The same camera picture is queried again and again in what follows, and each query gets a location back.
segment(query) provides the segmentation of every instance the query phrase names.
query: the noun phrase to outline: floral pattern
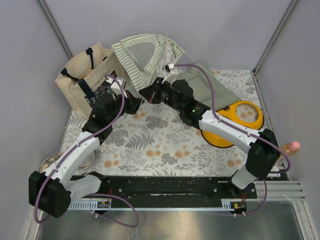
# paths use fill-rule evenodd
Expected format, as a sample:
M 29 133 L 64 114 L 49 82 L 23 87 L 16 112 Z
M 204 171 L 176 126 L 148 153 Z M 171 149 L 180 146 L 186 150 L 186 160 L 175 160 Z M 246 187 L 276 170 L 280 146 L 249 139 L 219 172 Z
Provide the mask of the floral pattern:
M 260 106 L 249 70 L 212 73 L 242 100 Z M 72 112 L 62 151 L 78 137 L 85 122 Z M 77 174 L 96 171 L 123 176 L 226 177 L 246 163 L 247 155 L 239 148 L 209 145 L 199 130 L 183 124 L 177 112 L 163 103 L 144 103 L 137 114 L 124 114 L 112 127 L 110 136 L 97 149 L 95 163 Z

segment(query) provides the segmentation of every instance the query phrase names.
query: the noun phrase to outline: pink bottle cap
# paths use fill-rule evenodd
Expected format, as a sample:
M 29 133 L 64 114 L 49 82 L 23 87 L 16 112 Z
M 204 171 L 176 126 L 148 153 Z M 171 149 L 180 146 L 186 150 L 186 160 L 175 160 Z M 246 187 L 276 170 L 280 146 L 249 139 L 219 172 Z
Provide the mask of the pink bottle cap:
M 298 141 L 294 141 L 289 145 L 289 149 L 291 151 L 296 151 L 300 148 L 300 143 Z

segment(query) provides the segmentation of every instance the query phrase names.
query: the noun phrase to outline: gray floor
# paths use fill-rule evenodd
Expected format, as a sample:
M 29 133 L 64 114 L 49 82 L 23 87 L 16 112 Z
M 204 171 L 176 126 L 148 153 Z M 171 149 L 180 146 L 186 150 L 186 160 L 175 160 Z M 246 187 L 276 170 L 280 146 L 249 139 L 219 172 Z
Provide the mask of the gray floor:
M 249 203 L 254 209 L 257 202 Z M 135 224 L 130 211 L 109 216 Z M 207 211 L 141 211 L 138 228 L 120 226 L 89 212 L 68 211 L 61 218 L 43 223 L 37 240 L 302 240 L 290 202 L 267 202 L 254 215 L 234 218 Z

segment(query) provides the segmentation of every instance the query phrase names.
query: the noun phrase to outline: gray wall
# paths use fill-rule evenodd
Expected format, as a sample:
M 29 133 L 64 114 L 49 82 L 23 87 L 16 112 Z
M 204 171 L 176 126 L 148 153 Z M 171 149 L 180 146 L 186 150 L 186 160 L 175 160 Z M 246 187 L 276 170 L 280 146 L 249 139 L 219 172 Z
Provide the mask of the gray wall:
M 0 239 L 27 222 L 28 177 L 57 146 L 68 102 L 55 77 L 68 61 L 35 0 L 0 1 Z
M 258 73 L 280 143 L 297 140 L 291 176 L 320 229 L 320 1 L 302 0 Z
M 46 0 L 73 54 L 162 34 L 211 68 L 254 68 L 290 0 Z

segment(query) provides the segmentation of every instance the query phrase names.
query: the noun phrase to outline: bottle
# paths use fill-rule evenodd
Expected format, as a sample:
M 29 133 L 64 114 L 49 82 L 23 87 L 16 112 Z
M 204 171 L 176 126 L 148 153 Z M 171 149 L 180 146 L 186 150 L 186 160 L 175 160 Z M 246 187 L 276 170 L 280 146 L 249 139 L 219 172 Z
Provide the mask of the bottle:
M 293 141 L 293 142 L 289 142 L 284 144 L 282 147 L 280 147 L 282 151 L 284 151 L 284 153 L 287 156 L 296 154 L 299 149 L 300 149 L 300 143 L 298 141 Z M 279 159 L 276 162 L 276 165 L 280 165 L 282 163 L 282 160 L 286 159 L 282 154 L 279 157 Z

